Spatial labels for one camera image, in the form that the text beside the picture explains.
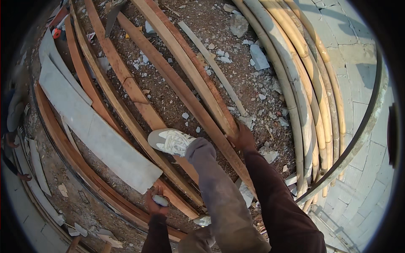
curved metal bar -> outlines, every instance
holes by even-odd
[[[304,204],[307,200],[321,191],[322,188],[328,186],[333,179],[337,178],[357,155],[361,147],[363,147],[381,112],[388,80],[387,66],[382,58],[381,51],[377,46],[377,72],[375,74],[374,88],[363,120],[343,154],[339,157],[332,168],[330,168],[330,170],[317,183],[315,183],[310,190],[296,200],[298,205]]]

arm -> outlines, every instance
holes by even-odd
[[[239,124],[238,139],[230,140],[243,151],[247,170],[262,207],[272,252],[326,252],[323,234],[297,206],[274,166],[256,151],[252,133]]]
[[[160,187],[156,188],[155,194],[163,195],[163,189],[160,189]],[[171,253],[172,249],[166,225],[166,215],[169,208],[155,203],[150,190],[148,190],[146,195],[146,204],[151,213],[151,218],[148,223],[148,235],[141,253]]]

person's left hand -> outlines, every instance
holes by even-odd
[[[167,199],[167,197],[163,196],[163,188],[161,188],[160,186],[155,187],[155,191],[153,192],[153,195],[156,195],[156,194]],[[152,214],[163,214],[164,216],[166,216],[169,211],[168,206],[161,206],[161,205],[157,204],[156,202],[154,202],[154,200],[152,199],[152,190],[151,189],[148,189],[148,191],[146,192],[146,205],[147,205],[149,213],[151,215]]]

person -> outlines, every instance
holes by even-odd
[[[5,149],[17,148],[19,144],[14,144],[17,136],[17,127],[20,117],[24,111],[24,104],[21,102],[21,94],[16,89],[11,89],[5,95],[1,102],[1,126],[0,134],[2,139],[1,144],[1,159],[4,164],[17,177],[24,181],[30,181],[32,178],[29,174],[21,174],[6,155]]]
[[[274,166],[256,150],[253,134],[239,123],[237,138],[228,140],[243,152],[246,167],[262,208],[269,242],[256,230],[246,203],[228,175],[216,162],[213,145],[175,129],[155,130],[149,144],[158,150],[176,154],[194,166],[199,175],[202,199],[212,224],[189,233],[179,242],[180,253],[211,253],[216,242],[223,253],[312,252],[325,253],[323,234],[297,206]],[[156,189],[154,194],[162,194]],[[152,200],[147,192],[150,212],[149,233],[142,253],[169,253],[166,215],[168,207]]]

gray concrete slab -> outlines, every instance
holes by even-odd
[[[350,27],[349,18],[345,15],[340,5],[337,4],[321,9],[320,12],[339,45],[357,43],[356,35]]]
[[[307,16],[325,47],[337,47],[336,39],[333,36],[330,27],[315,4],[311,0],[294,0],[294,2]]]

